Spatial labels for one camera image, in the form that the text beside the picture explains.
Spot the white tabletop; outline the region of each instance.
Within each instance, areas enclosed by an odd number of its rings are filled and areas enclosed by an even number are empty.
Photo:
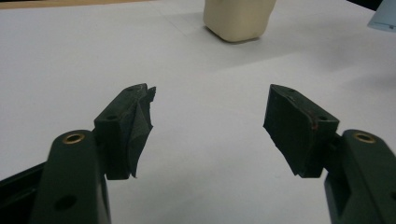
[[[157,86],[137,179],[108,181],[113,223],[330,223],[321,179],[294,176],[262,127],[288,86],[396,148],[396,35],[344,0],[278,0],[265,34],[231,45],[204,1],[0,10],[0,179],[93,128],[124,88]]]

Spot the dark green plastic part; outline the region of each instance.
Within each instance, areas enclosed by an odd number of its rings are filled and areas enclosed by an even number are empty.
[[[60,135],[52,143],[29,223],[110,223],[103,180],[92,132]]]
[[[0,182],[1,223],[28,222],[44,164],[38,164]]]
[[[325,188],[333,224],[396,223],[396,158],[379,137],[347,130],[338,153],[345,178],[329,173]]]
[[[109,180],[136,177],[140,154],[152,129],[149,103],[155,87],[146,84],[123,90],[95,119],[93,130],[105,158]]]
[[[299,92],[271,85],[264,128],[300,177],[319,177],[339,120]]]

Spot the beige container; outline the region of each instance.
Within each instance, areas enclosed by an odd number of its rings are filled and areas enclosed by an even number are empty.
[[[261,36],[276,0],[205,0],[204,23],[228,42]]]

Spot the small hole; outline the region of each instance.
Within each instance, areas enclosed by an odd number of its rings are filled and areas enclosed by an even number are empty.
[[[319,118],[320,120],[327,120],[327,118],[324,117],[324,116],[319,116],[318,118]]]
[[[77,202],[77,197],[74,195],[66,195],[58,200],[54,207],[57,211],[65,211],[73,207]]]
[[[82,141],[82,139],[84,139],[84,137],[85,137],[85,135],[82,133],[72,133],[72,134],[67,135],[64,138],[63,142],[68,145],[75,144],[75,143]]]
[[[355,136],[356,139],[358,139],[361,142],[370,143],[370,144],[375,143],[375,139],[369,134],[366,134],[366,133],[355,133],[354,136]]]
[[[107,117],[107,119],[113,120],[113,119],[117,119],[118,117],[115,115],[110,115]]]

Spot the white table surface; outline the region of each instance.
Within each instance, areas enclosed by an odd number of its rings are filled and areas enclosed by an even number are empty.
[[[0,178],[93,128],[124,88],[157,86],[137,179],[109,181],[113,223],[330,223],[323,180],[294,176],[262,127],[294,88],[396,148],[396,35],[344,0],[278,0],[264,36],[230,45],[204,1],[0,10]]]

